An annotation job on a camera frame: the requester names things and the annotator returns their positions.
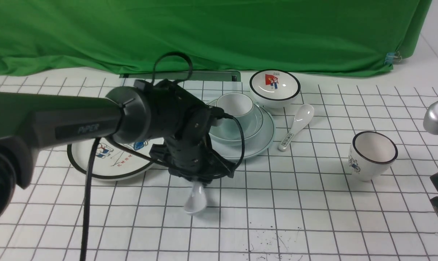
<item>white ceramic spoon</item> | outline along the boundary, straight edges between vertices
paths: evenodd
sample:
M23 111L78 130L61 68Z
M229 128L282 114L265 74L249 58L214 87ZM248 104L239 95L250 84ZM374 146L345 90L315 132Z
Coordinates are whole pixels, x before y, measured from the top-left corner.
M309 124L313 116L314 107L310 104L303 104L295 113L295 119L293 120L293 125L291 126L290 132L278 145L278 149L282 152L286 151L293 137Z
M204 192L204 187L201 182L194 181L191 187L191 193L185 202L184 211L187 214L193 215L203 211L208 206L208 199Z

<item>green cloth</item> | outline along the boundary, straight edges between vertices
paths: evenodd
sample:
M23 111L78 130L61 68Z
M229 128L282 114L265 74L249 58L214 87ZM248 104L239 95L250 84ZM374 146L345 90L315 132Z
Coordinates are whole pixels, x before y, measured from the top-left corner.
M339 76L412 55L431 0L0 0L0 74L89 66L152 71L182 51L196 70ZM187 69L169 58L161 71Z

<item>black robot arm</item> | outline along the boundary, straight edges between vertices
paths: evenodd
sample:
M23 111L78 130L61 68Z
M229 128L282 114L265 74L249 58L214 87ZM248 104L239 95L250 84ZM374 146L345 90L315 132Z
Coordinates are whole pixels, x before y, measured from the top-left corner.
M30 185L40 150L95 137L118 144L164 137L150 155L173 166L172 175L204 183L233 177L236 164L212 149L208 134L222 117L168 80L137 80L101 99L0 93L0 214L16 184Z

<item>printed illustration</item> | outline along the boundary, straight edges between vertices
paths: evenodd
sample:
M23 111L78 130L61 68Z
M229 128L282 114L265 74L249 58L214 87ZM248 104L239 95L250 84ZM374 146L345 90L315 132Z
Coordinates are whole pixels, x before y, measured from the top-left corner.
M96 149L96 157L105 158L111 155L114 149L106 145L105 143L100 143L98 149Z
M141 142L134 142L129 144L122 144L124 147L130 149L130 150L141 150L142 148L148 146L149 140L144 140ZM96 150L96 157L99 157L101 159L109 159L112 161L111 166L121 166L122 164L126 163L130 158L132 157L131 154L127 155L127 152L118 151L116 153L113 153L114 149L109 147L105 143L100 143L98 150Z
M357 173L359 173L361 171L361 168L359 167L357 160L355 160L351 156L349 156L348 162L349 162L349 166L352 167L353 169L355 169L355 171Z
M278 78L273 75L266 74L266 85L270 85L273 87L273 89L277 89Z

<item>binder clip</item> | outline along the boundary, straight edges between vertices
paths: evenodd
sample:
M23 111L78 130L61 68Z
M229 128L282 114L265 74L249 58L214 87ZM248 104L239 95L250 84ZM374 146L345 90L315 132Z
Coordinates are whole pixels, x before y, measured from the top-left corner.
M396 53L387 53L385 57L385 62L383 64L391 65L393 63L399 63L402 60L403 57L401 56L399 51L397 51Z

